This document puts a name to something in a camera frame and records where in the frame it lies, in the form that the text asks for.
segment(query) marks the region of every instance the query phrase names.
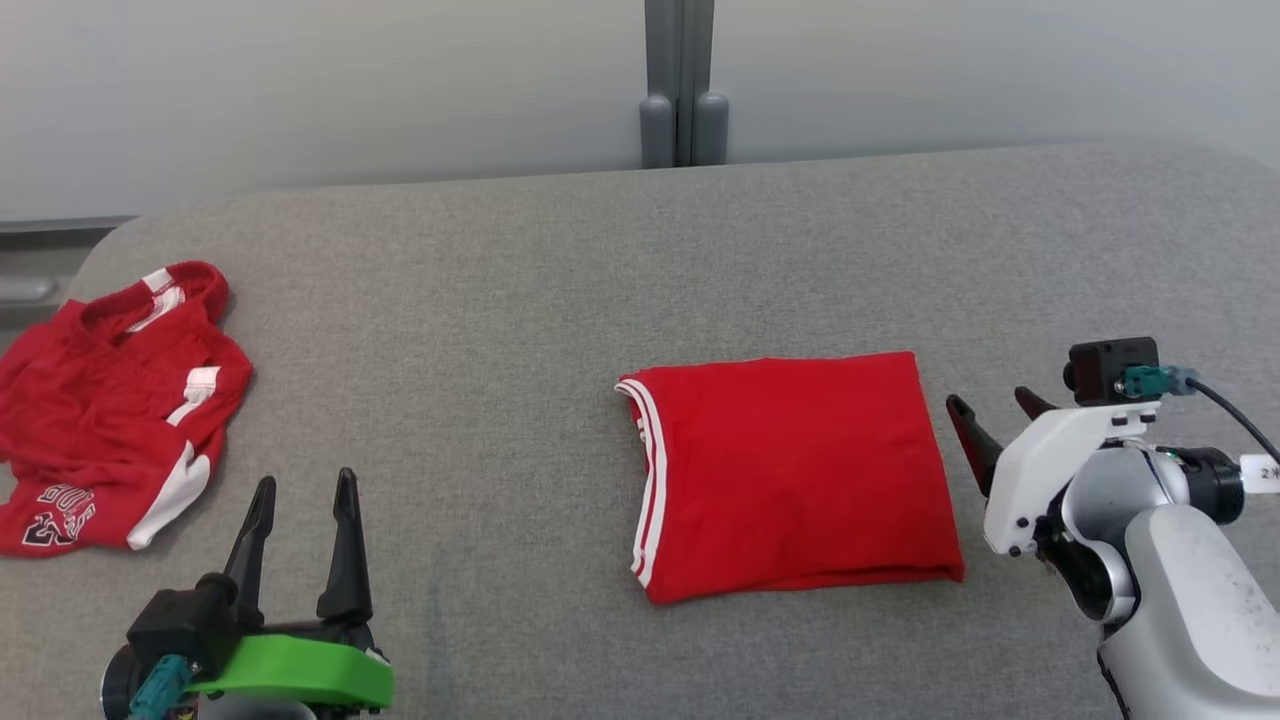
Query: teal connector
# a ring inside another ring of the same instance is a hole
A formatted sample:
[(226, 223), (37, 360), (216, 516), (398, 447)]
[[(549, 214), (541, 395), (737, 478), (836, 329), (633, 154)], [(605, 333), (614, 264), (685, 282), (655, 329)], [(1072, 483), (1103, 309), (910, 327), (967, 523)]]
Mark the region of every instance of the teal connector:
[(1176, 365), (1137, 365), (1124, 372), (1124, 393), (1129, 397), (1160, 397), (1162, 395), (1196, 395), (1188, 379), (1198, 379), (1199, 373)]
[(129, 702), (129, 720), (164, 720), (169, 708), (178, 705), (191, 684), (191, 667), (177, 655), (166, 655), (156, 662), (147, 682)]

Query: white wall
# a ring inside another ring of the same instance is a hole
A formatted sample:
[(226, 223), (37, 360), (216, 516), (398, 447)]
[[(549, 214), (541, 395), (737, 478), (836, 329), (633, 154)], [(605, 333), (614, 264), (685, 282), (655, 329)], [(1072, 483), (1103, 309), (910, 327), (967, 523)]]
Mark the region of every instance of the white wall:
[(636, 168), (639, 0), (3, 0), (0, 222)]
[(1276, 0), (727, 0), (730, 161), (1105, 136), (1280, 168)]

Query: gray fabric surface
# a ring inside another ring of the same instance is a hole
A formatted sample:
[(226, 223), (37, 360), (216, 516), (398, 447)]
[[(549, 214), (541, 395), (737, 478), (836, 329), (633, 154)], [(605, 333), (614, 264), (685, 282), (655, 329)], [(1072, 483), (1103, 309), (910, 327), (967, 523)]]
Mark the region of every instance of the gray fabric surface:
[[(310, 616), (351, 465), (397, 717), (1116, 717), (1060, 579), (987, 550), (942, 401), (1007, 441), (1015, 384), (1065, 401), (1071, 343), (1149, 333), (1280, 434), (1277, 249), (1274, 174), (1166, 145), (334, 188), (129, 223), (74, 295), (209, 260), (256, 379), (211, 488), (150, 550), (0, 562), (4, 715), (91, 716), (129, 621), (221, 566), (266, 473), (264, 610)], [(617, 375), (904, 348), (968, 582), (650, 607)], [(1252, 450), (1202, 398), (1156, 437)], [(1271, 597), (1277, 518), (1252, 500), (1229, 529)]]

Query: white stripe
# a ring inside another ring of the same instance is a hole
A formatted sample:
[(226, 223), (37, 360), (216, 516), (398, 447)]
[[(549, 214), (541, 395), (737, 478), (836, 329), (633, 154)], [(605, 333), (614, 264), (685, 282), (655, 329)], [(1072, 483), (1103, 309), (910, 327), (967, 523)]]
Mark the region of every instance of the white stripe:
[[(645, 410), (644, 401), (640, 398), (640, 393), (631, 389), (631, 386), (618, 383), (613, 386), (613, 389), (626, 395), (635, 401), (636, 409), (640, 410), (640, 424), (648, 425), (648, 411)], [(649, 474), (644, 480), (644, 501), (640, 503), (640, 521), (636, 524), (636, 539), (635, 544), (631, 547), (631, 571), (635, 573), (640, 569), (640, 559), (643, 553), (640, 552), (640, 541), (644, 538), (644, 529), (649, 527), (646, 520), (649, 519), (649, 500), (653, 497), (653, 473), (654, 473), (654, 457), (653, 457), (653, 433), (648, 429), (640, 430), (640, 439), (644, 441), (644, 456), (645, 465), (649, 468)]]
[(195, 368), (187, 373), (187, 388), (182, 392), (187, 402), (165, 418), (165, 423), (177, 425), (183, 418), (189, 415), (200, 404), (209, 400), (218, 388), (218, 366)]
[(658, 404), (654, 402), (653, 395), (649, 393), (649, 388), (644, 387), (640, 380), (625, 379), (618, 384), (625, 384), (632, 391), (640, 393), (640, 413), (645, 419), (645, 427), (649, 429), (649, 438), (653, 441), (654, 457), (653, 457), (653, 516), (649, 519), (649, 537), (645, 538), (644, 552), (645, 562), (644, 569), (640, 571), (640, 584), (649, 587), (649, 580), (653, 578), (653, 564), (658, 557), (658, 542), (662, 539), (662, 520), (667, 511), (667, 445), (662, 436), (662, 420), (658, 418)]
[(151, 293), (155, 295), (161, 290), (173, 284), (173, 275), (169, 274), (169, 270), (166, 268), (160, 268), (159, 270), (142, 278), (142, 282), (147, 283), (147, 287), (151, 290)]
[(148, 314), (146, 318), (142, 318), (137, 323), (133, 323), (124, 332), (136, 333), (141, 331), (142, 328), (160, 319), (160, 316), (164, 315), (165, 313), (182, 305), (182, 302), (186, 299), (187, 296), (182, 292), (180, 287), (178, 286), (166, 287), (164, 292), (151, 299), (151, 302), (154, 302), (154, 306), (151, 307), (151, 314)]
[(195, 454), (196, 448), (188, 442), (182, 451), (182, 457), (174, 464), (155, 501), (151, 502), (147, 514), (129, 530), (125, 538), (129, 547), (142, 550), (151, 544), (156, 533), (180, 515), (205, 491), (205, 486), (209, 484), (209, 457), (200, 455), (192, 459)]

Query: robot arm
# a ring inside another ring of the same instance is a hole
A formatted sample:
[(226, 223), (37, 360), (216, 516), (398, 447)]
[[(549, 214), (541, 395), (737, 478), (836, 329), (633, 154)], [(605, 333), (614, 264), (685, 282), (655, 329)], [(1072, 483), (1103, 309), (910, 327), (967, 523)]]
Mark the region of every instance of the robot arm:
[(1219, 529), (1243, 510), (1240, 468), (1143, 438), (1161, 395), (1189, 393), (1194, 374), (1158, 368), (1151, 338), (1070, 357), (1064, 377), (1085, 406), (1018, 388), (1032, 424), (1007, 448), (947, 398), (988, 497), (988, 544), (1052, 565), (1100, 623), (1098, 661), (1125, 717), (1280, 716), (1280, 619)]
[(257, 609), (275, 479), (262, 478), (223, 573), (160, 591), (102, 676), (108, 719), (330, 720), (390, 705), (390, 662), (374, 644), (372, 600), (356, 475), (338, 474), (338, 523), (316, 621), (268, 625)]

